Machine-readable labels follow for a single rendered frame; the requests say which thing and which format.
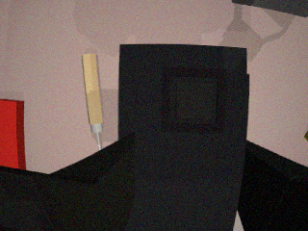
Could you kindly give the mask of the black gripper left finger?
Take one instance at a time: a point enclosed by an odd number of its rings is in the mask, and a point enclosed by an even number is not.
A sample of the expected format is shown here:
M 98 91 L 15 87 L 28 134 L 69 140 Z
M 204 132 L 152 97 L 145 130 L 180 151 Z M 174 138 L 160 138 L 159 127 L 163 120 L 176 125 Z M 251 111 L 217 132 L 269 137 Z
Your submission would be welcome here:
M 0 224 L 15 231 L 124 231 L 135 195 L 135 131 L 50 174 L 0 166 Z

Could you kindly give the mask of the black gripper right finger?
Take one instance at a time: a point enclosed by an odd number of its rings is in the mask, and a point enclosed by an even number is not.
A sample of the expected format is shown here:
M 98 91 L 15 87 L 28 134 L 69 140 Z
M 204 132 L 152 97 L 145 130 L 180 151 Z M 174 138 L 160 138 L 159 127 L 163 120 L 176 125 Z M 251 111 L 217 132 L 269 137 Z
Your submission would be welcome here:
M 308 167 L 247 141 L 238 211 L 244 231 L 308 231 Z

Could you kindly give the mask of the red flat bar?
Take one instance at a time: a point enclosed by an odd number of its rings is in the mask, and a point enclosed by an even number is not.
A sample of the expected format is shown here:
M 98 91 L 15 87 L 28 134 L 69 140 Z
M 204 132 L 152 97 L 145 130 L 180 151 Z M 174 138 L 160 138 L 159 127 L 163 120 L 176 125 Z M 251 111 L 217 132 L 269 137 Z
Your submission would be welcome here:
M 0 166 L 26 169 L 24 101 L 0 100 Z

